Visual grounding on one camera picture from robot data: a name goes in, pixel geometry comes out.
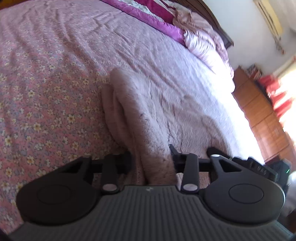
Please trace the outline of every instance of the white rivet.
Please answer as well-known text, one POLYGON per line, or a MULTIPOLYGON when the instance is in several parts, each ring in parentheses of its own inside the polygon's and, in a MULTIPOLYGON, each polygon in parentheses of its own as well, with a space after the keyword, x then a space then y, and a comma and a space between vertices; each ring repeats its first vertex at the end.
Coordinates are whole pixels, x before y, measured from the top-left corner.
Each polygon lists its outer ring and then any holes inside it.
POLYGON ((117 186, 115 184, 108 183, 103 185, 103 190, 106 192, 113 192, 116 189, 117 189, 117 186))
POLYGON ((189 192, 193 192, 198 189, 198 186, 192 183, 185 184, 183 189, 189 192))

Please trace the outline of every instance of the pink floral bedsheet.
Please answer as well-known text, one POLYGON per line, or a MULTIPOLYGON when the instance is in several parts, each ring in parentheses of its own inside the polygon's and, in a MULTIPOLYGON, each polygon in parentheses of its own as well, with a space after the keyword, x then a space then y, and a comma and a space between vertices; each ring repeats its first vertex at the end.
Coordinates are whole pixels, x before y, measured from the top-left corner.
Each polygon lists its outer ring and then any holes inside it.
MULTIPOLYGON (((0 11, 0 228, 5 232, 22 222, 15 198, 24 184, 79 156, 101 158, 119 150, 100 95, 114 67, 170 80, 180 91, 182 82, 195 81, 199 98, 213 103, 203 111, 223 123, 220 131, 235 143, 234 153, 262 158, 232 95, 221 93, 220 79, 184 46, 99 0, 27 1, 0 11)), ((198 148, 198 133, 194 141, 198 148)), ((177 141, 176 147, 186 151, 177 141)))

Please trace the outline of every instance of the wooden cabinet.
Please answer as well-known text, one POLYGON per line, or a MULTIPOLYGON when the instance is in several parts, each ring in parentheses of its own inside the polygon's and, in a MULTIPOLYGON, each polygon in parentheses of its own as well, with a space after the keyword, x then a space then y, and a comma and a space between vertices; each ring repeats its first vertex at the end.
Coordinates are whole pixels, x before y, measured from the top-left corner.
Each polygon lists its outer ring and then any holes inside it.
POLYGON ((25 2, 26 0, 0 0, 0 10, 3 8, 11 7, 13 5, 25 2))
POLYGON ((268 99, 240 67, 234 72, 233 81, 236 86, 233 95, 250 123, 264 160, 269 161, 279 155, 294 163, 295 168, 294 146, 268 99))

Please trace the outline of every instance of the ribbed rubber pad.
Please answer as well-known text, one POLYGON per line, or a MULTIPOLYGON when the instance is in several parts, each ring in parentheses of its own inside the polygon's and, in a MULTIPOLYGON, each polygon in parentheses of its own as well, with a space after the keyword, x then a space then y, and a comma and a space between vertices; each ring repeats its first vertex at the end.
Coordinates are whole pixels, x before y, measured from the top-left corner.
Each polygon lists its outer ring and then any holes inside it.
POLYGON ((247 227, 212 216, 198 196, 174 186, 126 186, 104 196, 81 220, 57 227, 25 223, 15 241, 287 241, 292 234, 277 221, 247 227))

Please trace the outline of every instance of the red curtain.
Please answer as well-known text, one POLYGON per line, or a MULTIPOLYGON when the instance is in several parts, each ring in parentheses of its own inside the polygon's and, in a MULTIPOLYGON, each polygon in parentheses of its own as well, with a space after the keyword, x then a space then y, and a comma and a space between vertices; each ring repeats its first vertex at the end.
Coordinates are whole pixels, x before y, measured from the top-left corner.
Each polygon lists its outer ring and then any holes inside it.
POLYGON ((272 101, 273 108, 278 118, 281 118, 292 106, 293 98, 289 98, 285 101, 287 92, 278 92, 281 82, 273 75, 267 75, 258 80, 258 82, 265 87, 266 93, 272 101))

